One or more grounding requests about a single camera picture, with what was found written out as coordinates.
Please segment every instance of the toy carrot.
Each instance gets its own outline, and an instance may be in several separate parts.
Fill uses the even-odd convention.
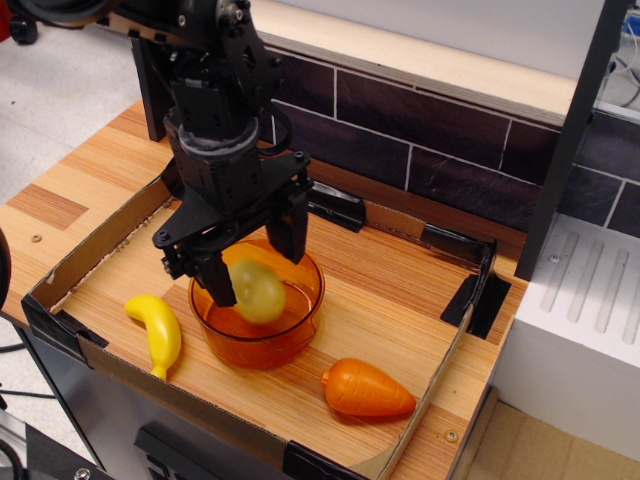
[[[416,399],[385,372],[355,358],[338,360],[320,383],[327,403],[341,413],[361,417],[401,415],[416,408]]]

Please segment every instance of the white wall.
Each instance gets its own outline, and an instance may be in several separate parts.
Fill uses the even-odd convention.
[[[578,78],[604,0],[278,0]]]

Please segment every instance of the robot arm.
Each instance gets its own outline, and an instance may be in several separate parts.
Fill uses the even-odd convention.
[[[173,278],[195,278],[221,306],[235,304],[222,251],[266,225],[294,263],[305,251],[309,156],[259,156],[257,116],[281,84],[248,0],[10,0],[46,24],[89,23],[154,42],[175,107],[164,119],[173,160],[163,174],[182,200],[153,243]]]

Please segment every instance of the plastic banana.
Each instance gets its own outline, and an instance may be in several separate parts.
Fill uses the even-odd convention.
[[[180,325],[167,302],[153,295],[139,295],[129,300],[127,314],[145,324],[153,369],[151,374],[166,380],[167,369],[180,353],[182,335]]]

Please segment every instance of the transparent orange bowl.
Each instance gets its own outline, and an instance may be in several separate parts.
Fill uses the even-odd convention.
[[[191,280],[191,310],[213,353],[234,365],[256,369],[272,368],[293,359],[311,342],[318,329],[316,313],[325,288],[318,264],[305,254],[295,265],[267,240],[236,243],[223,252],[222,258],[228,266],[241,258],[268,265],[285,287],[286,304],[277,319],[266,325],[255,325],[234,308],[216,305],[209,292]]]

